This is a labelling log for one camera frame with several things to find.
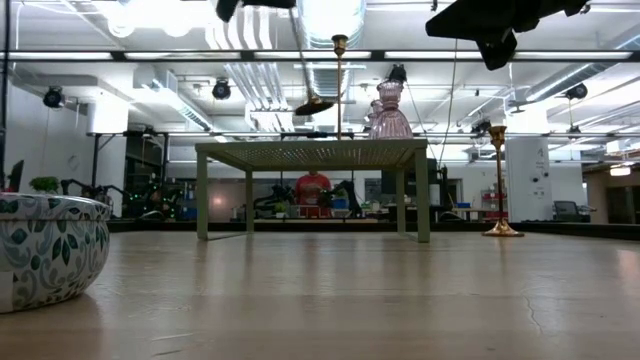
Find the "gold candle holder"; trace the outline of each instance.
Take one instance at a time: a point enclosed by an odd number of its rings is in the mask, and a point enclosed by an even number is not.
[[[492,126],[489,129],[491,135],[491,144],[496,148],[496,165],[498,168],[498,223],[493,229],[483,233],[484,236],[496,237],[522,237],[523,233],[513,230],[507,219],[504,218],[504,198],[502,192],[502,154],[500,148],[504,145],[504,134],[507,131],[506,126]]]
[[[346,35],[334,35],[333,52],[338,56],[338,140],[342,139],[342,55],[347,51]]]

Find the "leaf pattern bowl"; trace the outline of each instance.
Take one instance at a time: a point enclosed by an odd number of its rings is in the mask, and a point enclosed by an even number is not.
[[[103,203],[70,196],[0,193],[0,313],[81,294],[109,254]]]

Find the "ceiling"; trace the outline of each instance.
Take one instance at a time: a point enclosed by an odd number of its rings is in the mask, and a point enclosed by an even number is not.
[[[171,2],[158,1],[157,4]],[[211,47],[206,41],[205,26],[215,19],[215,2],[195,0],[178,3],[179,11],[174,11],[171,16],[175,16],[178,19],[176,21],[193,26],[185,36],[171,37],[160,28],[137,28],[130,36],[118,38],[110,33],[107,20],[107,15],[119,6],[116,1],[17,1],[13,3],[13,44],[20,50],[209,50]],[[410,0],[367,1],[360,48],[453,50],[457,46],[460,50],[476,49],[471,42],[459,41],[456,45],[453,40],[428,37],[424,25],[434,14],[429,11],[430,3],[411,3]],[[439,10],[446,5],[446,1],[440,1]],[[623,0],[599,1],[585,15],[570,18],[563,14],[552,15],[543,19],[534,31],[519,34],[518,49],[614,49],[621,37],[640,34],[639,12],[640,0]],[[243,48],[249,48],[244,37],[243,14],[242,10],[236,12],[240,21],[239,36]],[[161,18],[170,15],[154,13],[154,16]],[[295,42],[286,13],[270,12],[269,19],[269,38],[274,48],[294,49]],[[260,25],[256,22],[253,28],[256,37],[259,30]],[[230,38],[228,25],[224,27],[224,34]],[[344,98],[347,103],[344,119],[348,124],[345,127],[360,131],[365,124],[364,117],[370,110],[370,101],[377,97],[375,86],[389,74],[393,63],[353,61],[350,64],[361,65],[362,69],[351,70],[352,76]],[[177,76],[179,94],[192,102],[214,124],[216,130],[251,131],[244,120],[247,101],[233,79],[229,99],[216,101],[211,95],[216,79],[229,76],[224,65],[168,62],[154,66],[160,73],[170,70]],[[303,73],[294,65],[291,62],[277,63],[280,83],[290,107],[302,103],[306,97]],[[494,123],[499,123],[505,113],[502,99],[498,97],[508,95],[515,88],[534,86],[570,65],[573,64],[513,63],[496,71],[488,71],[482,63],[406,63],[409,82],[402,93],[400,110],[416,131],[421,131],[421,122],[422,128],[427,131],[444,132],[448,124],[451,131],[468,131],[469,125],[482,116],[489,116]],[[131,103],[131,122],[145,122],[168,131],[191,129],[185,126],[186,120],[173,108],[159,99],[141,96],[140,89],[134,88],[132,73],[137,66],[135,63],[19,63],[14,75],[36,78],[48,75],[93,76],[116,89],[121,98]],[[564,132],[571,120],[595,119],[637,101],[636,94],[640,90],[638,74],[640,63],[625,63],[584,81],[589,95],[584,100],[575,101],[571,111],[566,99],[552,97],[546,100],[550,129]],[[450,101],[452,84],[453,101]],[[77,96],[82,101],[96,101],[95,91],[88,92],[86,96]],[[495,106],[491,112],[482,116],[474,113],[468,117],[474,109],[492,99]],[[584,128],[590,132],[630,129],[631,125],[639,123],[639,116],[640,106],[637,113],[626,112],[593,126],[585,123]],[[313,126],[313,120],[294,119],[294,124]],[[585,141],[583,145],[597,146],[603,142],[595,139]]]

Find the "glass decanter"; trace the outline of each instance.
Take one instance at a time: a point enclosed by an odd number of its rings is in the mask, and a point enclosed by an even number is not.
[[[367,117],[369,118],[369,123],[371,124],[371,130],[369,131],[369,139],[376,139],[374,137],[375,132],[373,131],[373,129],[375,129],[376,126],[378,126],[378,116],[383,110],[382,101],[373,100],[371,102],[371,109],[372,109],[372,112],[369,115],[367,115]]]
[[[397,80],[387,80],[378,85],[380,101],[382,101],[382,112],[379,113],[376,126],[371,129],[372,139],[412,139],[413,132],[409,121],[404,114],[398,110],[400,103],[400,93],[404,87]]]

